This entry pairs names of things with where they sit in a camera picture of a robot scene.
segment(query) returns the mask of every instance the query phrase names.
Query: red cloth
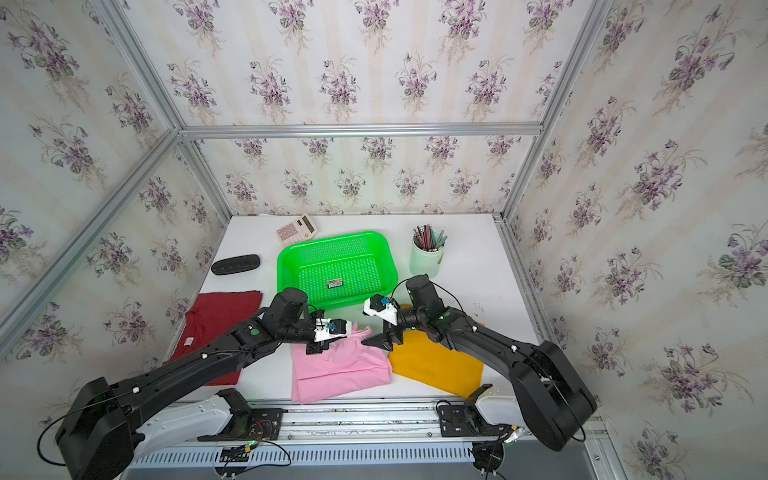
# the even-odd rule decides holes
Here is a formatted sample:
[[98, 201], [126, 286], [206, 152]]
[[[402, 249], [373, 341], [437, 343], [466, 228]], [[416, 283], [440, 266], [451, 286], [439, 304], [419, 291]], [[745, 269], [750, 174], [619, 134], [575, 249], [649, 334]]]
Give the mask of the red cloth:
[[[228, 328], [256, 313], [261, 305], [261, 292], [201, 293], [187, 312], [187, 325], [169, 361], [178, 360], [207, 345]], [[240, 372], [229, 373], [208, 385], [236, 385]]]

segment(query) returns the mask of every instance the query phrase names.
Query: black cable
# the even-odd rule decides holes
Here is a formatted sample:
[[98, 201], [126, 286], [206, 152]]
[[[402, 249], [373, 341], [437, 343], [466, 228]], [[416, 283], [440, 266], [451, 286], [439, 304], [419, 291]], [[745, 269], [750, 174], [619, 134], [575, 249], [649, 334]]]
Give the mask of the black cable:
[[400, 280], [400, 283], [395, 285], [395, 288], [392, 289], [392, 293], [389, 295], [389, 298], [393, 298], [395, 296], [395, 290], [397, 290], [397, 287], [401, 286], [402, 283], [405, 282], [406, 280], [408, 280], [408, 279], [406, 278], [405, 280]]
[[440, 400], [438, 400], [438, 401], [437, 401], [437, 403], [435, 404], [435, 412], [436, 412], [438, 415], [440, 415], [440, 413], [437, 411], [437, 408], [440, 406], [440, 404], [441, 404], [441, 403], [445, 403], [445, 404], [446, 404], [446, 405], [448, 405], [448, 406], [453, 406], [453, 404], [452, 404], [452, 403], [450, 403], [448, 400], [444, 400], [444, 399], [440, 399]]
[[255, 467], [246, 468], [245, 470], [243, 470], [242, 472], [240, 472], [238, 475], [242, 475], [242, 474], [243, 474], [243, 473], [245, 473], [245, 472], [250, 472], [250, 471], [251, 471], [251, 470], [253, 470], [254, 468], [259, 468], [259, 467], [288, 467], [288, 466], [291, 466], [291, 465], [293, 464], [293, 460], [291, 460], [291, 458], [290, 458], [290, 454], [289, 454], [289, 453], [288, 453], [288, 451], [287, 451], [286, 449], [284, 449], [282, 446], [280, 446], [280, 445], [277, 445], [275, 442], [270, 442], [269, 440], [262, 440], [261, 442], [262, 442], [262, 443], [270, 443], [271, 445], [275, 445], [275, 446], [276, 446], [278, 449], [280, 449], [280, 450], [283, 450], [283, 453], [285, 453], [285, 454], [286, 454], [286, 457], [288, 457], [288, 463], [283, 463], [283, 464], [276, 464], [276, 463], [264, 463], [264, 464], [262, 464], [262, 465], [256, 465]]
[[43, 439], [43, 435], [45, 435], [45, 433], [46, 433], [46, 432], [47, 432], [49, 429], [51, 429], [51, 427], [52, 427], [53, 425], [56, 425], [56, 424], [57, 424], [59, 421], [61, 421], [61, 420], [65, 419], [65, 418], [67, 418], [67, 417], [69, 417], [69, 416], [70, 416], [70, 415], [72, 415], [73, 413], [77, 413], [77, 412], [80, 412], [81, 410], [85, 410], [85, 409], [87, 409], [87, 408], [90, 408], [90, 407], [92, 407], [92, 406], [100, 405], [101, 403], [106, 403], [106, 402], [110, 402], [110, 401], [112, 401], [112, 400], [115, 400], [115, 399], [119, 399], [119, 398], [120, 398], [120, 397], [122, 397], [123, 395], [127, 395], [127, 394], [129, 394], [129, 393], [133, 393], [133, 390], [128, 390], [127, 392], [123, 392], [123, 393], [121, 393], [120, 395], [116, 395], [116, 396], [110, 397], [110, 398], [108, 398], [108, 399], [105, 399], [105, 400], [101, 400], [100, 402], [96, 402], [96, 403], [90, 403], [90, 404], [88, 404], [88, 405], [86, 405], [86, 406], [84, 406], [84, 407], [81, 407], [81, 408], [77, 409], [77, 410], [73, 410], [73, 411], [71, 411], [71, 412], [67, 412], [67, 413], [65, 413], [64, 415], [62, 415], [62, 416], [58, 417], [58, 418], [57, 418], [56, 420], [54, 420], [53, 422], [49, 423], [49, 424], [48, 424], [48, 426], [47, 426], [47, 427], [45, 427], [45, 428], [43, 429], [42, 433], [41, 433], [41, 434], [40, 434], [40, 436], [38, 437], [38, 457], [40, 457], [40, 459], [41, 459], [43, 462], [45, 462], [45, 463], [49, 463], [49, 464], [51, 464], [51, 465], [56, 465], [57, 467], [65, 467], [65, 466], [67, 466], [67, 464], [65, 464], [65, 463], [54, 462], [53, 460], [48, 460], [47, 458], [45, 458], [45, 455], [43, 455], [43, 452], [42, 452], [42, 450], [40, 449], [40, 444], [41, 444], [41, 442], [42, 442], [42, 439]]
[[443, 292], [446, 292], [448, 295], [452, 296], [453, 299], [456, 300], [456, 303], [458, 303], [458, 309], [461, 310], [463, 313], [466, 313], [466, 311], [464, 310], [464, 307], [462, 306], [462, 303], [458, 301], [458, 298], [456, 298], [456, 295], [454, 295], [453, 293], [450, 293], [448, 290], [444, 289], [443, 287], [441, 287], [435, 282], [432, 282], [432, 285], [438, 287]]
[[267, 425], [269, 425], [269, 426], [270, 426], [270, 433], [269, 433], [269, 434], [268, 434], [266, 437], [267, 437], [268, 439], [271, 439], [271, 438], [272, 438], [272, 422], [270, 422], [269, 420], [262, 420], [261, 422], [258, 422], [258, 424], [259, 424], [259, 425], [261, 425], [261, 424], [262, 424], [262, 423], [264, 423], [264, 422], [266, 422], [266, 423], [267, 423]]
[[[498, 438], [495, 442], [493, 442], [493, 450], [491, 450], [491, 454], [488, 456], [488, 465], [485, 467], [485, 480], [488, 480], [488, 473], [491, 471], [491, 462], [493, 461], [493, 455], [496, 453], [496, 449], [500, 444], [504, 442], [507, 438], [510, 436], [510, 432], [502, 432], [498, 434]], [[502, 446], [502, 462], [504, 461], [504, 447]]]

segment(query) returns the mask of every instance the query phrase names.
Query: purple flower pattern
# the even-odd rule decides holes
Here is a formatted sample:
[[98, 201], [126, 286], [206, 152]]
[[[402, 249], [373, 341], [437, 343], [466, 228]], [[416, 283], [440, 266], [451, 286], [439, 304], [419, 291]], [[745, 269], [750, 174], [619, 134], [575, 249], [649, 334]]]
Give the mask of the purple flower pattern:
[[541, 79], [541, 85], [539, 85], [536, 91], [536, 94], [541, 95], [541, 100], [534, 105], [533, 110], [531, 110], [531, 116], [539, 118], [544, 114], [547, 103], [549, 103], [549, 95], [552, 94], [552, 89], [558, 81], [558, 74], [562, 65], [562, 61], [556, 61], [552, 68], [552, 73], [547, 74], [546, 77]]
[[137, 263], [138, 258], [131, 258], [134, 251], [125, 244], [125, 237], [117, 233], [108, 233], [102, 237], [94, 247], [96, 253], [90, 257], [85, 257], [89, 267], [94, 269], [96, 276], [102, 276], [104, 273], [111, 273], [112, 280], [121, 288], [125, 288], [125, 283], [138, 285], [137, 276], [140, 273]]
[[467, 209], [469, 214], [491, 214], [496, 211], [493, 205], [488, 204], [484, 199], [475, 200], [472, 206]]
[[504, 183], [502, 183], [502, 186], [498, 189], [498, 191], [502, 192], [502, 196], [497, 202], [499, 205], [504, 205], [507, 198], [509, 198], [509, 193], [512, 191], [512, 181], [514, 179], [515, 174], [512, 173], [507, 180], [504, 180]]
[[354, 61], [354, 58], [344, 56], [338, 63], [330, 60], [323, 62], [326, 71], [320, 76], [320, 93], [328, 95], [326, 109], [337, 124], [346, 123], [349, 115], [355, 113], [352, 105], [357, 103], [356, 92], [359, 86], [349, 69]]
[[568, 328], [562, 315], [560, 315], [560, 318], [552, 317], [549, 325], [554, 333], [554, 342], [558, 344], [561, 350], [567, 349], [569, 341], [574, 342], [576, 340], [573, 330]]
[[344, 201], [350, 202], [353, 206], [360, 201], [360, 189], [366, 184], [365, 178], [361, 174], [347, 169], [339, 170], [339, 178], [336, 179], [336, 186], [341, 189], [341, 195]]
[[584, 278], [581, 276], [581, 262], [576, 259], [576, 256], [572, 256], [569, 259], [562, 259], [560, 263], [560, 271], [554, 276], [552, 280], [553, 292], [552, 296], [558, 300], [562, 300], [566, 293], [573, 292], [579, 294], [581, 292], [581, 284], [584, 282]]
[[544, 47], [549, 40], [549, 33], [554, 31], [554, 20], [565, 7], [571, 7], [574, 0], [533, 0], [528, 2], [528, 28], [525, 29], [525, 42], [533, 42], [531, 51]]
[[307, 193], [309, 193], [310, 187], [312, 187], [312, 181], [306, 175], [301, 175], [295, 170], [285, 170], [283, 176], [283, 186], [288, 190], [288, 193], [294, 202], [301, 204], [305, 207], [309, 203]]
[[90, 103], [90, 95], [85, 90], [88, 80], [75, 75], [80, 64], [70, 55], [69, 42], [53, 26], [25, 8], [2, 6], [0, 12], [0, 20], [8, 25], [8, 42], [20, 51], [24, 68], [45, 71], [48, 88], [58, 100], [66, 104], [68, 99], [84, 112], [83, 105]]
[[210, 265], [211, 260], [214, 259], [214, 248], [213, 247], [209, 247], [208, 245], [203, 245], [203, 249], [202, 250], [198, 250], [194, 254], [194, 257], [199, 262], [197, 265], [202, 270], [207, 270], [207, 268]]
[[157, 132], [151, 127], [152, 115], [147, 110], [147, 102], [126, 85], [127, 78], [127, 73], [118, 75], [117, 87], [106, 88], [107, 95], [112, 97], [112, 114], [120, 121], [121, 128], [134, 129], [139, 145], [149, 148], [157, 141]]
[[68, 166], [69, 171], [76, 175], [75, 180], [82, 182], [89, 190], [95, 186], [106, 190], [107, 175], [104, 167], [97, 164], [89, 154], [85, 139], [88, 134], [82, 127], [75, 127], [67, 122], [67, 118], [58, 125], [53, 120], [39, 119], [41, 126], [28, 125], [32, 137], [43, 145], [42, 160], [49, 161], [57, 167]]
[[600, 189], [595, 184], [590, 185], [586, 191], [578, 192], [576, 196], [576, 208], [568, 217], [568, 225], [571, 231], [569, 237], [579, 237], [584, 227], [589, 224], [597, 226], [603, 219], [600, 214], [605, 206], [600, 203]]
[[625, 340], [619, 336], [619, 329], [606, 332], [598, 327], [594, 343], [584, 352], [589, 362], [587, 365], [589, 373], [595, 375], [602, 370], [610, 370], [616, 372], [619, 378], [623, 377], [627, 373], [624, 367], [632, 368], [627, 357], [621, 352], [624, 344]]
[[147, 189], [139, 192], [139, 200], [144, 205], [144, 209], [148, 212], [155, 210], [157, 212], [157, 218], [165, 225], [166, 222], [171, 225], [176, 220], [176, 204], [171, 203], [173, 195], [170, 194], [168, 188], [160, 177], [150, 177], [147, 180]]
[[325, 215], [343, 215], [344, 210], [341, 209], [339, 205], [332, 204], [329, 201], [320, 201], [317, 204], [318, 214], [325, 214]]
[[642, 256], [640, 249], [633, 247], [628, 255], [620, 251], [615, 258], [609, 258], [610, 270], [594, 279], [598, 287], [592, 296], [596, 296], [601, 305], [609, 305], [611, 308], [614, 308], [614, 300], [618, 300], [621, 305], [632, 298], [639, 301], [649, 275], [663, 278], [658, 264], [643, 262]]
[[740, 230], [728, 237], [726, 247], [732, 249], [730, 255], [721, 255], [717, 262], [710, 257], [709, 268], [697, 274], [714, 280], [717, 285], [699, 294], [710, 297], [717, 305], [725, 300], [736, 306], [734, 293], [747, 300], [746, 289], [766, 285], [768, 263], [763, 263], [768, 255], [768, 235], [763, 233], [766, 225], [768, 221], [759, 227], [741, 223], [731, 225], [733, 229]]
[[371, 210], [368, 215], [389, 215], [392, 213], [392, 202], [382, 202], [380, 204], [371, 204]]
[[683, 469], [685, 454], [677, 447], [677, 433], [659, 433], [653, 426], [643, 429], [642, 439], [630, 439], [634, 456], [628, 463], [640, 475], [648, 474], [659, 480], [689, 480]]
[[616, 144], [624, 116], [637, 111], [631, 103], [620, 104], [616, 97], [610, 97], [604, 107], [595, 111], [594, 117], [587, 122], [589, 136], [579, 144], [577, 164], [582, 168], [595, 165], [596, 156], [604, 157], [608, 147]]
[[261, 97], [261, 111], [272, 119], [274, 124], [282, 124], [290, 112], [286, 105], [290, 104], [288, 98], [288, 82], [277, 71], [283, 61], [279, 58], [269, 57], [262, 65], [258, 61], [250, 62], [250, 67], [256, 73], [250, 76], [250, 93]]
[[422, 209], [423, 214], [429, 214], [429, 215], [443, 215], [443, 209], [442, 206], [445, 204], [443, 200], [440, 200], [438, 202], [435, 202], [433, 204], [424, 204], [424, 208]]
[[530, 262], [528, 264], [528, 276], [531, 278], [531, 284], [539, 292], [544, 291], [544, 266], [541, 265], [541, 260], [536, 262]]
[[624, 6], [624, 3], [614, 5], [608, 12], [608, 18], [605, 20], [605, 36], [593, 60], [600, 62], [597, 71], [605, 71], [614, 63], [619, 45], [627, 39], [627, 36], [640, 31], [645, 22], [642, 16], [645, 12], [643, 0], [631, 0], [631, 2], [632, 5], [629, 7]]
[[227, 193], [234, 195], [237, 204], [249, 214], [257, 214], [256, 188], [248, 181], [247, 172], [227, 174]]
[[549, 183], [549, 178], [560, 173], [564, 161], [565, 159], [560, 153], [558, 139], [555, 138], [549, 148], [541, 154], [541, 163], [536, 171], [537, 188], [546, 187], [547, 183]]
[[430, 81], [437, 81], [437, 72], [432, 70], [432, 62], [423, 61], [419, 53], [413, 57], [406, 53], [402, 60], [402, 70], [395, 74], [403, 88], [403, 108], [411, 110], [411, 115], [419, 113], [425, 104], [424, 95]]
[[165, 316], [170, 319], [170, 326], [177, 327], [184, 321], [187, 310], [191, 307], [191, 301], [179, 296], [179, 290], [176, 290], [170, 298], [170, 302], [173, 306], [165, 310]]
[[404, 201], [406, 205], [410, 205], [416, 199], [416, 194], [419, 191], [419, 187], [424, 184], [424, 179], [421, 174], [414, 173], [410, 168], [401, 168], [399, 176], [394, 182], [395, 187], [398, 189], [400, 200]]
[[706, 164], [707, 161], [698, 154], [700, 150], [679, 152], [680, 145], [669, 140], [662, 151], [654, 151], [639, 163], [635, 173], [640, 175], [639, 181], [627, 185], [620, 193], [623, 198], [618, 213], [630, 220], [640, 217], [645, 220], [646, 207], [651, 211], [658, 210], [663, 200], [674, 201], [675, 193], [683, 185], [683, 172], [687, 163]]
[[16, 350], [16, 359], [29, 359], [33, 354], [48, 357], [46, 363], [58, 360], [66, 363], [65, 353], [68, 349], [74, 349], [82, 354], [82, 335], [80, 331], [73, 331], [61, 325], [56, 311], [60, 308], [58, 303], [48, 302], [45, 311], [38, 321], [33, 323], [22, 335], [21, 339], [13, 347]]
[[328, 146], [333, 143], [333, 137], [304, 138], [301, 143], [307, 148], [307, 154], [313, 164], [318, 162], [320, 168], [323, 168], [330, 162]]
[[93, 5], [93, 2], [91, 0], [84, 0], [83, 6], [80, 7], [81, 11], [85, 13], [96, 25], [104, 25], [104, 33], [107, 34], [107, 40], [114, 45], [114, 40], [112, 39], [112, 34], [109, 32], [109, 28], [106, 26], [106, 22], [101, 18], [99, 15], [98, 10]]
[[670, 71], [667, 78], [661, 80], [661, 89], [654, 100], [663, 100], [661, 108], [654, 115], [670, 114], [672, 110], [682, 108], [684, 97], [692, 96], [690, 89], [697, 81], [701, 81], [707, 72], [715, 67], [725, 70], [736, 57], [733, 51], [725, 51], [736, 45], [736, 39], [742, 31], [731, 31], [735, 7], [730, 6], [727, 16], [720, 14], [720, 6], [716, 6], [707, 15], [701, 26], [689, 35], [678, 39], [682, 44], [675, 51], [674, 60], [677, 66]]
[[178, 278], [187, 276], [187, 261], [181, 256], [178, 248], [179, 240], [167, 238], [163, 243], [156, 243], [150, 249], [157, 263], [157, 271], [171, 272]]
[[154, 340], [154, 327], [144, 320], [139, 302], [125, 301], [122, 309], [108, 313], [108, 320], [102, 323], [104, 329], [112, 333], [112, 346], [135, 343], [144, 346], [147, 338]]
[[480, 34], [480, 21], [485, 18], [485, 0], [442, 0], [443, 11], [440, 23], [449, 29], [440, 40], [440, 54], [446, 55], [448, 65], [454, 60], [460, 62], [467, 51], [474, 50], [470, 38]]
[[222, 41], [217, 37], [221, 32], [214, 27], [214, 8], [219, 7], [219, 0], [180, 0], [174, 3], [174, 10], [187, 20], [192, 29], [190, 34], [197, 39], [197, 44], [200, 47], [209, 44], [213, 56], [222, 48]]
[[270, 2], [269, 7], [273, 14], [280, 17], [280, 33], [286, 46], [290, 42], [296, 43], [296, 54], [300, 54], [307, 46], [309, 39], [306, 33], [304, 18], [306, 18], [306, 8], [313, 7], [313, 0], [277, 0]]
[[368, 153], [366, 168], [374, 174], [381, 174], [389, 166], [387, 159], [392, 158], [393, 143], [390, 137], [363, 137], [360, 150]]
[[458, 138], [456, 137], [429, 137], [424, 150], [431, 154], [427, 158], [427, 168], [432, 173], [442, 172], [445, 167], [450, 165], [450, 159], [453, 158], [455, 150], [458, 148]]
[[475, 72], [469, 79], [466, 92], [472, 94], [472, 99], [467, 102], [464, 115], [472, 121], [483, 121], [485, 117], [493, 113], [492, 106], [497, 104], [502, 92], [507, 89], [507, 78], [504, 76], [502, 66], [509, 60], [499, 58], [493, 65], [488, 60], [480, 62], [480, 72]]
[[243, 149], [243, 156], [250, 164], [255, 164], [259, 169], [266, 165], [266, 158], [262, 149], [266, 138], [241, 138], [235, 140], [235, 145]]
[[289, 212], [285, 207], [277, 205], [274, 202], [264, 202], [261, 213], [267, 214], [267, 215], [274, 215], [275, 217], [284, 217], [287, 215], [294, 215], [291, 212]]
[[375, 46], [374, 54], [386, 46], [389, 40], [386, 27], [389, 11], [392, 7], [399, 7], [400, 0], [358, 0], [355, 2], [355, 10], [362, 15], [361, 32], [364, 34], [365, 45], [369, 43]]
[[669, 366], [653, 362], [644, 367], [649, 375], [643, 386], [651, 390], [655, 401], [666, 403], [672, 413], [676, 406], [685, 413], [708, 410], [711, 417], [715, 407], [723, 405], [723, 397], [732, 386], [740, 399], [754, 402], [742, 376], [718, 368], [720, 356], [709, 343], [697, 350], [694, 355], [694, 348], [684, 343], [664, 347]]
[[752, 143], [740, 148], [736, 158], [751, 157], [753, 158], [753, 166], [742, 170], [737, 176], [754, 175], [761, 180], [765, 180], [766, 174], [768, 174], [768, 124], [763, 127], [762, 134], [752, 129], [750, 140]]
[[187, 218], [201, 225], [205, 230], [211, 228], [208, 212], [205, 210], [205, 197], [200, 194], [188, 195], [184, 200], [184, 206], [187, 208]]
[[448, 180], [448, 185], [451, 187], [451, 198], [463, 204], [469, 197], [472, 187], [479, 183], [480, 179], [477, 174], [473, 174], [466, 169], [457, 169], [453, 178]]
[[533, 230], [531, 230], [531, 248], [536, 250], [544, 240], [552, 240], [552, 232], [554, 231], [554, 225], [552, 224], [552, 213], [548, 208], [545, 208], [540, 214], [536, 215], [534, 219]]
[[488, 149], [488, 163], [492, 167], [498, 167], [509, 159], [509, 153], [512, 145], [519, 144], [522, 141], [520, 135], [489, 135], [485, 142], [490, 147]]
[[174, 87], [174, 95], [187, 99], [187, 110], [190, 114], [199, 118], [205, 125], [216, 123], [218, 113], [213, 110], [217, 105], [214, 98], [215, 90], [208, 84], [208, 80], [197, 73], [199, 61], [184, 61], [183, 65], [168, 64], [168, 70], [176, 75], [170, 76], [170, 84]]

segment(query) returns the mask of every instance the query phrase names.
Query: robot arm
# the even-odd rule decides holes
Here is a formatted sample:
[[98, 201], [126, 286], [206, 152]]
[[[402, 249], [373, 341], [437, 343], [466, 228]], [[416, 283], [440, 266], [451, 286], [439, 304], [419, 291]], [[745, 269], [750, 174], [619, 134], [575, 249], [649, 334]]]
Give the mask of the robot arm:
[[[485, 328], [466, 313], [446, 308], [426, 275], [406, 281], [413, 306], [373, 297], [366, 312], [384, 318], [384, 333], [363, 343], [392, 350], [405, 329], [419, 329], [443, 346], [467, 353], [501, 373], [515, 389], [525, 425], [539, 441], [560, 451], [597, 409], [594, 397], [563, 352], [552, 342], [540, 346]], [[392, 311], [397, 321], [391, 322]]]
[[111, 385], [104, 377], [85, 384], [55, 436], [70, 476], [111, 480], [135, 458], [179, 441], [222, 433], [222, 427], [229, 432], [225, 436], [242, 435], [250, 407], [234, 389], [160, 412], [211, 380], [274, 353], [281, 343], [305, 343], [308, 354], [328, 349], [347, 328], [345, 320], [323, 314], [310, 314], [306, 294], [288, 288], [268, 308], [174, 362]]
[[[366, 345], [392, 349], [405, 329], [420, 329], [436, 343], [468, 353], [506, 377], [531, 432], [560, 450], [597, 408], [563, 352], [550, 342], [518, 342], [446, 308], [426, 275], [407, 280], [413, 306], [399, 308], [380, 295], [366, 312], [385, 318], [384, 333]], [[73, 480], [110, 480], [142, 455], [199, 435], [239, 438], [250, 429], [250, 407], [234, 389], [192, 406], [172, 402], [230, 372], [274, 353], [282, 343], [305, 343], [320, 353], [346, 335], [345, 320], [310, 314], [304, 292], [275, 295], [272, 304], [212, 343], [149, 373], [108, 384], [104, 377], [78, 393], [55, 440]]]

